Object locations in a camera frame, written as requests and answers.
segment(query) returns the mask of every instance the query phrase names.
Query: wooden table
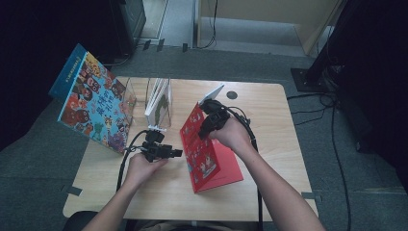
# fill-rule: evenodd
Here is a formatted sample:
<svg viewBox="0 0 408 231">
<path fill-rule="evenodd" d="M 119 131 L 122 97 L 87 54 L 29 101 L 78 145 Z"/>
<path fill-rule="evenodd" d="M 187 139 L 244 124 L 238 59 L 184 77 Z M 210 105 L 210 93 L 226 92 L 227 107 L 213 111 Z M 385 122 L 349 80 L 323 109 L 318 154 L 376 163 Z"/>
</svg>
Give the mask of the wooden table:
<svg viewBox="0 0 408 231">
<path fill-rule="evenodd" d="M 137 132 L 146 128 L 143 116 L 147 79 L 132 78 L 138 105 L 134 111 L 128 143 Z M 172 79 L 171 127 L 162 143 L 182 149 L 179 130 L 195 103 L 221 82 Z M 225 83 L 217 100 L 226 106 L 241 108 L 251 119 L 251 128 L 257 138 L 263 158 L 300 193 L 311 192 L 296 132 L 282 86 L 277 84 Z M 230 90 L 238 94 L 231 100 Z M 140 137 L 136 144 L 141 144 Z M 78 211 L 100 211 L 115 194 L 115 186 L 122 155 L 90 141 L 78 169 L 73 186 L 82 193 L 70 194 L 64 206 L 64 215 Z M 185 220 L 258 220 L 257 187 L 243 162 L 238 158 L 243 181 L 193 193 L 185 156 L 170 159 L 136 193 L 126 218 L 185 219 Z M 318 213 L 314 200 L 307 200 Z M 271 217 L 264 205 L 264 221 Z"/>
</svg>

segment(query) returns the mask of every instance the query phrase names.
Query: colorful book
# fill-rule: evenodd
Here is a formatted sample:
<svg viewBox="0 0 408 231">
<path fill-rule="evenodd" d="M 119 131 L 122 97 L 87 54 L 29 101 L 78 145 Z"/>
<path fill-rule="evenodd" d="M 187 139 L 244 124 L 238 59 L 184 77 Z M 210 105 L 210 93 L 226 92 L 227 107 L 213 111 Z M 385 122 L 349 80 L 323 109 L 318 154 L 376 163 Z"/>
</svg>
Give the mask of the colorful book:
<svg viewBox="0 0 408 231">
<path fill-rule="evenodd" d="M 236 156 L 230 148 L 217 140 L 201 140 L 198 137 L 204 119 L 197 103 L 180 130 L 195 193 L 243 180 Z"/>
<path fill-rule="evenodd" d="M 64 102 L 58 121 L 123 153 L 136 97 L 82 45 L 77 44 L 49 94 Z"/>
</svg>

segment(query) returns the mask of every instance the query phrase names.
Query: black wire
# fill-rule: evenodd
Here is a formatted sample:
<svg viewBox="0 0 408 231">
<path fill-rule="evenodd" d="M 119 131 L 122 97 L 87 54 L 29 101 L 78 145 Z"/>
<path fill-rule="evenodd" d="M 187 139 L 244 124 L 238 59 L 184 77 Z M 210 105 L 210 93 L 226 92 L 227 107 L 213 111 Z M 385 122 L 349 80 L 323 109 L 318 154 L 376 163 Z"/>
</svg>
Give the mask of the black wire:
<svg viewBox="0 0 408 231">
<path fill-rule="evenodd" d="M 343 180 L 345 204 L 347 206 L 347 231 L 349 231 L 349 230 L 351 230 L 350 201 L 349 201 L 349 198 L 348 198 L 348 188 L 347 188 L 347 183 L 345 182 L 343 165 L 342 165 L 342 162 L 340 161 L 339 152 L 337 151 L 337 146 L 336 146 L 336 142 L 335 142 L 335 139 L 334 139 L 334 114 L 335 114 L 335 112 L 336 112 L 336 107 L 333 107 L 332 123 L 331 123 L 331 135 L 332 135 L 332 143 L 333 143 L 334 152 L 336 154 L 337 163 L 339 164 L 340 174 L 341 174 L 342 180 Z"/>
<path fill-rule="evenodd" d="M 216 19 L 217 19 L 217 8 L 218 8 L 218 0 L 216 0 L 216 6 L 214 8 L 214 20 L 213 20 L 213 36 L 211 37 L 210 41 L 208 42 L 207 45 L 202 46 L 202 47 L 197 47 L 197 49 L 206 49 L 213 45 L 214 41 L 216 41 Z"/>
<path fill-rule="evenodd" d="M 324 116 L 324 112 L 325 112 L 325 111 L 326 111 L 326 109 L 323 109 L 323 112 L 321 113 L 321 115 L 320 115 L 319 117 L 312 118 L 312 119 L 309 119 L 309 120 L 306 120 L 306 121 L 303 121 L 303 122 L 296 123 L 294 126 L 297 126 L 297 125 L 301 125 L 301 124 L 305 124 L 305 123 L 308 123 L 308 122 L 312 122 L 312 121 L 316 121 L 316 120 L 322 119 L 323 116 Z"/>
<path fill-rule="evenodd" d="M 333 108 L 332 121 L 331 121 L 331 137 L 332 137 L 333 149 L 334 149 L 334 152 L 335 152 L 335 155 L 336 155 L 337 163 L 339 165 L 340 174 L 342 176 L 342 181 L 343 181 L 343 186 L 344 186 L 344 197 L 345 197 L 345 204 L 346 204 L 346 207 L 347 207 L 347 231 L 349 231 L 349 230 L 351 230 L 351 210 L 350 210 L 350 201 L 349 201 L 349 197 L 348 197 L 348 188 L 347 188 L 347 183 L 346 183 L 345 177 L 344 177 L 343 165 L 342 165 L 342 162 L 340 161 L 340 158 L 339 158 L 339 152 L 337 150 L 337 145 L 336 145 L 335 137 L 334 137 L 334 119 L 335 119 L 334 115 L 335 115 L 335 112 L 336 112 L 337 100 L 336 100 L 336 98 L 334 98 L 333 95 L 321 94 L 321 93 L 300 94 L 300 95 L 288 97 L 288 100 L 294 99 L 294 98 L 309 97 L 309 96 L 314 96 L 314 95 L 320 95 L 320 98 L 319 98 L 320 104 L 322 104 L 324 106 L 324 109 L 322 109 L 323 113 L 322 113 L 321 117 L 314 118 L 314 119 L 311 119 L 311 120 L 308 120 L 308 121 L 304 121 L 304 122 L 301 122 L 301 123 L 296 124 L 296 125 L 300 125 L 300 124 L 303 124 L 303 123 L 306 123 L 306 122 L 321 119 L 323 117 L 324 112 L 325 112 L 326 109 Z M 329 97 L 331 99 L 331 101 L 330 101 L 331 103 L 330 104 L 325 104 L 322 101 L 323 96 Z"/>
<path fill-rule="evenodd" d="M 147 80 L 146 97 L 145 97 L 145 100 L 144 100 L 144 109 L 147 109 L 147 92 L 149 91 L 149 85 L 150 85 L 150 78 L 149 78 L 149 80 Z"/>
<path fill-rule="evenodd" d="M 214 100 L 210 100 L 210 101 L 206 101 L 206 102 L 218 105 L 221 109 L 225 109 L 229 113 L 231 113 L 240 122 L 240 124 L 242 124 L 242 126 L 245 128 L 246 132 L 248 133 L 248 135 L 249 135 L 249 137 L 251 139 L 252 146 L 254 147 L 256 152 L 259 153 L 258 144 L 256 142 L 255 135 L 253 134 L 251 128 L 249 127 L 249 124 L 248 124 L 249 121 L 248 121 L 245 113 L 243 112 L 243 110 L 241 110 L 238 107 L 225 107 L 220 102 L 214 101 Z M 240 115 L 238 115 L 236 112 L 231 110 L 232 108 L 238 109 L 238 110 L 240 110 L 242 112 L 244 121 L 243 121 L 243 119 L 242 119 L 242 117 Z M 263 204 L 262 204 L 262 195 L 261 195 L 261 192 L 259 191 L 259 188 L 257 188 L 257 196 L 258 196 L 258 230 L 263 231 L 264 230 L 264 216 L 263 216 L 264 211 L 263 211 Z"/>
<path fill-rule="evenodd" d="M 129 147 L 126 147 L 126 153 L 125 153 L 125 155 L 124 155 L 124 157 L 123 157 L 122 164 L 120 165 L 119 175 L 118 175 L 118 177 L 117 177 L 116 191 L 118 191 L 118 190 L 120 189 L 120 187 L 122 186 L 123 170 L 125 169 L 126 160 L 128 159 L 129 154 L 130 154 L 131 152 L 135 151 L 136 148 L 138 148 L 137 146 L 134 146 L 133 143 L 136 141 L 136 139 L 137 139 L 141 134 L 147 133 L 147 132 L 148 132 L 148 130 L 143 130 L 143 131 L 137 133 L 137 134 L 135 135 L 135 137 L 132 139 L 132 141 L 130 142 Z"/>
<path fill-rule="evenodd" d="M 335 102 L 336 102 L 336 99 L 334 98 L 334 96 L 329 95 L 329 94 L 327 94 L 327 93 L 300 94 L 300 95 L 288 97 L 288 100 L 294 99 L 294 98 L 310 97 L 310 96 L 315 96 L 315 95 L 319 95 L 319 102 L 320 102 L 321 105 L 324 106 L 324 108 L 318 109 L 318 110 L 313 110 L 313 111 L 299 111 L 299 112 L 294 112 L 294 113 L 291 113 L 291 114 L 292 114 L 292 115 L 295 115 L 295 114 L 306 114 L 306 113 L 318 113 L 318 112 L 322 112 L 321 115 L 320 115 L 319 117 L 316 117 L 316 118 L 312 118 L 312 119 L 309 119 L 309 120 L 306 120 L 306 121 L 303 121 L 303 122 L 295 123 L 294 126 L 297 126 L 297 125 L 301 125 L 301 124 L 305 124 L 305 123 L 308 123 L 308 122 L 312 122 L 312 121 L 316 121 L 316 120 L 322 119 L 323 116 L 324 116 L 325 110 L 334 107 Z M 329 104 L 324 103 L 323 100 L 322 100 L 323 97 L 328 97 L 328 98 L 330 99 L 330 103 L 329 103 Z"/>
</svg>

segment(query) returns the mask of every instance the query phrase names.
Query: hand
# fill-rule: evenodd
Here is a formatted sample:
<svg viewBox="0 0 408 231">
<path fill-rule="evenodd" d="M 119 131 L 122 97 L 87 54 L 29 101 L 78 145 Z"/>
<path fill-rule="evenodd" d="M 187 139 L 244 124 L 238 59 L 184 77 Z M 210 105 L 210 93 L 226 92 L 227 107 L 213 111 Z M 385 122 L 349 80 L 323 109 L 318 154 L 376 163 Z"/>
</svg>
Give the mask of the hand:
<svg viewBox="0 0 408 231">
<path fill-rule="evenodd" d="M 143 184 L 157 169 L 164 166 L 168 159 L 162 159 L 149 163 L 142 154 L 135 154 L 129 160 L 129 166 L 126 173 L 123 186 L 129 186 L 135 190 Z"/>
<path fill-rule="evenodd" d="M 209 138 L 219 140 L 238 155 L 246 148 L 252 147 L 246 129 L 234 117 L 228 118 L 222 129 L 211 132 Z"/>
</svg>

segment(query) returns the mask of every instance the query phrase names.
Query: red book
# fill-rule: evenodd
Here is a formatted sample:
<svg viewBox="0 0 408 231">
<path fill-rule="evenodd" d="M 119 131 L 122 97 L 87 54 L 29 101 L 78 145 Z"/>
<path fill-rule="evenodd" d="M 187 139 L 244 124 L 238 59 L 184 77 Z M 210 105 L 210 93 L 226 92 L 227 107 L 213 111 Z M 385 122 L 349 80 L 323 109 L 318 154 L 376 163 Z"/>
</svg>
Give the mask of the red book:
<svg viewBox="0 0 408 231">
<path fill-rule="evenodd" d="M 230 148 L 217 140 L 201 140 L 198 137 L 204 118 L 196 104 L 180 130 L 195 193 L 243 180 L 236 156 Z"/>
</svg>

